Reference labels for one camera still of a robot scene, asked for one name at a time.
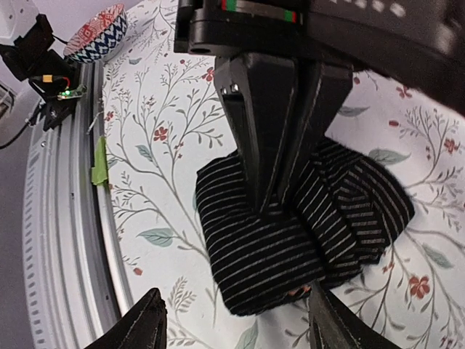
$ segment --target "black cable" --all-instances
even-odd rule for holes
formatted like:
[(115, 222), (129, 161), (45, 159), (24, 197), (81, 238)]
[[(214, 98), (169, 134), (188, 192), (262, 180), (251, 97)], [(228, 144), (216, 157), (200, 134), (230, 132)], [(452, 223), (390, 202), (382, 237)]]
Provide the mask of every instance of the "black cable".
[(47, 104), (44, 104), (41, 107), (37, 106), (37, 108), (33, 112), (33, 115), (28, 120), (26, 120), (25, 125), (20, 129), (20, 131), (11, 140), (9, 140), (8, 142), (6, 142), (3, 145), (0, 145), (0, 150), (8, 148), (11, 144), (13, 144), (15, 142), (15, 140), (17, 140), (20, 137), (20, 135), (22, 135), (24, 133), (24, 131), (28, 128), (28, 126), (35, 125), (36, 124), (36, 119), (44, 111), (46, 106), (47, 106)]
[(58, 36), (55, 36), (55, 35), (53, 35), (53, 34), (52, 34), (52, 36), (53, 36), (56, 40), (58, 40), (59, 42), (61, 42), (62, 44), (68, 45), (68, 42), (67, 42), (67, 41), (65, 41), (65, 40), (63, 40), (63, 39), (60, 39)]
[(8, 148), (11, 144), (13, 144), (13, 142), (17, 140), (20, 137), (20, 135), (23, 134), (23, 132), (28, 128), (28, 126), (29, 124), (26, 123), (26, 125), (24, 125), (23, 128), (11, 140), (9, 140), (3, 145), (0, 145), (0, 150)]

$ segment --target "floral tablecloth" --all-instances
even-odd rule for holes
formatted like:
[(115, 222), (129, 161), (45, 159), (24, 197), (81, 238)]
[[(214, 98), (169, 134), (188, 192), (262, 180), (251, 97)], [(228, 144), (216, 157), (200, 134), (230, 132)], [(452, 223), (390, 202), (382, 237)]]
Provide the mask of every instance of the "floral tablecloth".
[[(306, 302), (237, 318), (211, 277), (196, 171), (235, 143), (213, 59), (172, 53), (176, 7), (146, 0), (129, 10), (125, 46), (105, 66), (110, 189), (133, 296), (161, 290), (170, 348), (308, 348)], [(461, 348), (465, 119), (374, 73), (354, 84), (327, 135), (392, 171), (416, 216), (379, 265), (334, 293), (401, 348)]]

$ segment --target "green tape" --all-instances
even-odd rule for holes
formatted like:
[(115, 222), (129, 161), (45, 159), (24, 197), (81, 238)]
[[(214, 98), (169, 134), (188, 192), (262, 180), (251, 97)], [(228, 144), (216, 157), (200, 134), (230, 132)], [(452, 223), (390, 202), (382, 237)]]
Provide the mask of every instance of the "green tape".
[(284, 11), (284, 20), (286, 22), (294, 22), (294, 12), (293, 11)]
[(226, 0), (226, 10), (235, 11), (238, 6), (238, 0)]
[(108, 181), (107, 147), (105, 137), (101, 136), (97, 142), (92, 167), (92, 183), (102, 185)]

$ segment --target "red and blue bowl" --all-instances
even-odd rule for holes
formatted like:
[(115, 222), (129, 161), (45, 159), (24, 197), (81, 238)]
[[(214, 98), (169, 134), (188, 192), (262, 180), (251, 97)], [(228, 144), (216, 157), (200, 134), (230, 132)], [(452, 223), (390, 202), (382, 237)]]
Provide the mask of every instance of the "red and blue bowl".
[(113, 5), (84, 24), (68, 42), (63, 53), (79, 63), (108, 60), (121, 48), (127, 28), (124, 5)]

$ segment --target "folded cloth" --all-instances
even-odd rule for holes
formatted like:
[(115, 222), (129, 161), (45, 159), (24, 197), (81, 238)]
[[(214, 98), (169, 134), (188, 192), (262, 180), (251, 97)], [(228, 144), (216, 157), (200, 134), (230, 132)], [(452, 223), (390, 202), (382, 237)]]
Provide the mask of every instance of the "folded cloth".
[(327, 138), (286, 211), (273, 196), (266, 215), (254, 212), (237, 151), (198, 172), (195, 194), (213, 277), (239, 316), (307, 297), (314, 280), (334, 287), (351, 279), (414, 215), (386, 169)]

